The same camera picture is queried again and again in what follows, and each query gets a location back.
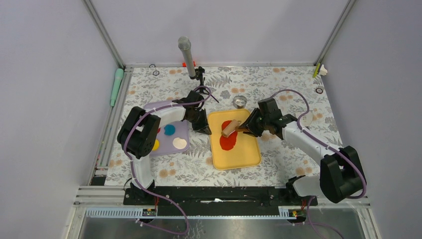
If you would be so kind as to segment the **wooden dough roller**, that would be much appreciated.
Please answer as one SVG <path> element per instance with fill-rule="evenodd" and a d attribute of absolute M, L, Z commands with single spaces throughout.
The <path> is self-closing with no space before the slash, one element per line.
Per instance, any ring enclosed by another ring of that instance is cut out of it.
<path fill-rule="evenodd" d="M 248 131 L 247 128 L 242 127 L 241 121 L 234 119 L 222 129 L 221 135 L 223 137 L 228 138 L 235 132 L 247 132 L 247 131 Z"/>

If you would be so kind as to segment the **red dough ball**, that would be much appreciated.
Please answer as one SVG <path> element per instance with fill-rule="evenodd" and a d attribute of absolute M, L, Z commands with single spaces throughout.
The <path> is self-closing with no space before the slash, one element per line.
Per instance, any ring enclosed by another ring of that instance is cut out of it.
<path fill-rule="evenodd" d="M 227 120 L 227 121 L 223 122 L 223 123 L 222 123 L 222 125 L 221 125 L 221 130 L 222 130 L 225 126 L 227 126 L 230 122 L 231 122 L 231 120 Z M 237 141 L 237 135 L 238 135 L 238 133 L 237 133 L 237 132 L 233 133 L 233 134 L 232 134 L 231 136 L 229 136 L 228 138 L 223 137 L 223 136 L 221 135 L 221 136 L 220 136 L 220 139 L 219 139 L 219 143 L 220 143 L 221 148 L 222 148 L 223 150 L 226 150 L 226 151 L 232 150 L 232 149 L 234 148 L 235 144 L 236 144 L 236 141 Z"/>

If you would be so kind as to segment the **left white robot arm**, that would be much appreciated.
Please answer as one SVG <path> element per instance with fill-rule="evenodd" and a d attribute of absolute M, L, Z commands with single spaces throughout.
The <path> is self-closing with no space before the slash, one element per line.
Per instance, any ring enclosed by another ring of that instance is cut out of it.
<path fill-rule="evenodd" d="M 151 153 L 159 128 L 176 121 L 188 121 L 193 131 L 211 135 L 206 110 L 203 105 L 211 95 L 204 97 L 197 91 L 190 91 L 187 97 L 173 100 L 163 106 L 142 109 L 133 107 L 118 135 L 117 142 L 129 158 L 131 183 L 138 188 L 135 198 L 144 205 L 154 200 L 154 179 L 151 173 Z"/>

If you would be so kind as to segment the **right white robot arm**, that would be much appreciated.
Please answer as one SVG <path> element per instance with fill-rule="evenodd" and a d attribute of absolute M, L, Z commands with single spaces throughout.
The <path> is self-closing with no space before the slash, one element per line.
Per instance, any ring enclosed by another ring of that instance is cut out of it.
<path fill-rule="evenodd" d="M 259 101 L 250 116 L 238 127 L 244 134 L 261 137 L 269 131 L 302 150 L 319 165 L 318 176 L 296 176 L 286 183 L 288 203 L 298 205 L 307 196 L 325 196 L 333 203 L 362 198 L 366 179 L 357 151 L 323 142 L 291 114 L 283 115 L 272 98 Z"/>

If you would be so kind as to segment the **yellow tray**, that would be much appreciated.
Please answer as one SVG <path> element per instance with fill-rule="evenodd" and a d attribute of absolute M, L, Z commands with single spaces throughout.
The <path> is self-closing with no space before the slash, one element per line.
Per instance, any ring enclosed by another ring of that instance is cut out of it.
<path fill-rule="evenodd" d="M 210 145 L 213 165 L 218 170 L 229 170 L 257 166 L 261 163 L 261 153 L 255 137 L 238 132 L 237 141 L 232 150 L 223 150 L 219 139 L 221 125 L 227 120 L 239 120 L 243 123 L 250 115 L 247 109 L 212 112 L 208 123 L 212 134 Z"/>

